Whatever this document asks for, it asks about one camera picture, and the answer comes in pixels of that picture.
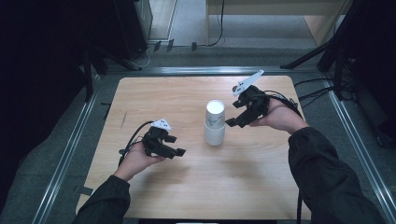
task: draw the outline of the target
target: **black jacket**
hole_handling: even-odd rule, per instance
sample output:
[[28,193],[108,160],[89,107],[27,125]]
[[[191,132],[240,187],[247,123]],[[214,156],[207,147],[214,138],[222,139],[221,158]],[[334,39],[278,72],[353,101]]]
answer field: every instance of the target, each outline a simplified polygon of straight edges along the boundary
[[[325,136],[303,128],[289,144],[291,173],[312,212],[312,224],[385,223],[362,194],[356,173],[338,159]],[[122,223],[129,203],[129,184],[112,175],[79,209],[73,223]]]

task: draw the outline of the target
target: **table top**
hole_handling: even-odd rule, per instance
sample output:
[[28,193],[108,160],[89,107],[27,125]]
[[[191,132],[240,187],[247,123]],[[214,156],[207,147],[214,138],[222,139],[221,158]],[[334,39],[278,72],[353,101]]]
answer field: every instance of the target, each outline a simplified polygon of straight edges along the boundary
[[[120,154],[135,130],[148,120],[166,119],[177,137],[169,147],[184,148],[150,166],[131,181],[126,217],[193,219],[294,219],[298,188],[288,164],[286,132],[268,127],[226,127],[224,142],[204,139],[205,106],[225,104],[226,119],[245,108],[233,107],[232,87],[246,77],[126,77],[120,81],[99,140],[85,187],[97,189],[117,169]],[[262,91],[279,91],[298,102],[291,79],[262,76]],[[139,135],[149,129],[143,128]],[[81,195],[77,210],[88,200]],[[303,207],[302,217],[310,212]]]

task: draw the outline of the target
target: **human hand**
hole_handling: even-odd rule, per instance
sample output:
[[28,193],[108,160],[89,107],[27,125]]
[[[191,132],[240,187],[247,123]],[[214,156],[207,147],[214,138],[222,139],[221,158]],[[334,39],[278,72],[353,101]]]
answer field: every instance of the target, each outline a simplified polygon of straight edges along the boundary
[[125,181],[129,181],[134,175],[144,171],[150,165],[164,160],[165,158],[160,156],[147,156],[143,143],[136,143],[129,150],[128,154],[126,154],[125,159],[114,175]]
[[253,120],[249,126],[269,126],[271,128],[286,131],[290,134],[309,127],[309,125],[294,111],[289,109],[276,99],[270,99],[267,116]]

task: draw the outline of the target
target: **person's right hand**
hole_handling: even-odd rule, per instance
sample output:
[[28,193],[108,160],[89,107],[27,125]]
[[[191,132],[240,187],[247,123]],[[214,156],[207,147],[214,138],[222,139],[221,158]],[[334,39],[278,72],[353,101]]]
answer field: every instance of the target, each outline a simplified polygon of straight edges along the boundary
[[309,127],[298,114],[276,99],[270,99],[267,116],[253,120],[249,126],[269,126],[290,134]]

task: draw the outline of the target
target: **white plastic piece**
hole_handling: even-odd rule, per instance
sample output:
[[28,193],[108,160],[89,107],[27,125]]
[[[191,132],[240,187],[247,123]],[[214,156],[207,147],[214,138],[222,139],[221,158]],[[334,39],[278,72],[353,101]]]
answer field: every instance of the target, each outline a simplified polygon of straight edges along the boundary
[[159,119],[157,121],[154,121],[151,123],[151,126],[156,127],[156,128],[165,129],[168,131],[172,130],[172,127],[168,124],[168,122],[166,122],[165,119]]
[[256,74],[254,74],[251,77],[246,78],[245,80],[238,82],[238,85],[236,86],[236,90],[233,92],[233,96],[237,96],[244,92],[245,90],[248,89],[248,87],[253,84],[262,74],[264,71],[260,70]]

